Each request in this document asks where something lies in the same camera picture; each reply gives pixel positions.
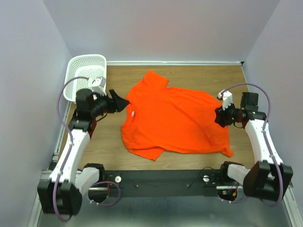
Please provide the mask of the orange t-shirt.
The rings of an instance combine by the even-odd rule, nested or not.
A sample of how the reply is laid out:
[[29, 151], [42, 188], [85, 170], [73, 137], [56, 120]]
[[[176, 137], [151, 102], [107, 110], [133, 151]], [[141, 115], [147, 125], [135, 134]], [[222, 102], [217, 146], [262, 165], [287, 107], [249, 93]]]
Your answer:
[[233, 156], [228, 128], [215, 123], [221, 104], [205, 91], [168, 87], [148, 71], [128, 93], [122, 141], [135, 155], [155, 161], [164, 151]]

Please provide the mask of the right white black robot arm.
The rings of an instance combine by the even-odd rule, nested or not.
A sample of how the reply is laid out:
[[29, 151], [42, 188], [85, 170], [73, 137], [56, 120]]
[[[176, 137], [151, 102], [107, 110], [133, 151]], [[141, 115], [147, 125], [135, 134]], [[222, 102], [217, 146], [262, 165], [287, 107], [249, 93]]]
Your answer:
[[219, 92], [217, 98], [222, 101], [222, 106], [215, 110], [215, 123], [223, 128], [241, 123], [251, 142], [255, 159], [251, 169], [225, 161], [220, 167], [218, 181], [223, 185], [236, 181], [242, 185], [247, 197], [280, 202], [292, 179], [293, 170], [284, 165], [274, 147], [268, 114], [258, 110], [258, 94], [244, 92], [239, 108], [235, 107], [232, 93], [227, 90]]

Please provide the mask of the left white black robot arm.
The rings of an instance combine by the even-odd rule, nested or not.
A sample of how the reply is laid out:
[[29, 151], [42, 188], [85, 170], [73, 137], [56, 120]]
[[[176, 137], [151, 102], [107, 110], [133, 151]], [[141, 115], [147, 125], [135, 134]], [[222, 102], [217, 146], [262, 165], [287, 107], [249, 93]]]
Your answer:
[[102, 164], [89, 163], [78, 175], [78, 165], [83, 152], [91, 140], [98, 122], [98, 117], [121, 112], [129, 101], [121, 98], [114, 90], [108, 95], [101, 95], [90, 89], [81, 89], [76, 93], [76, 108], [69, 124], [65, 125], [68, 137], [63, 152], [54, 170], [46, 180], [37, 186], [43, 213], [55, 214], [58, 219], [77, 215], [81, 209], [82, 199], [91, 186], [111, 185], [105, 176]]

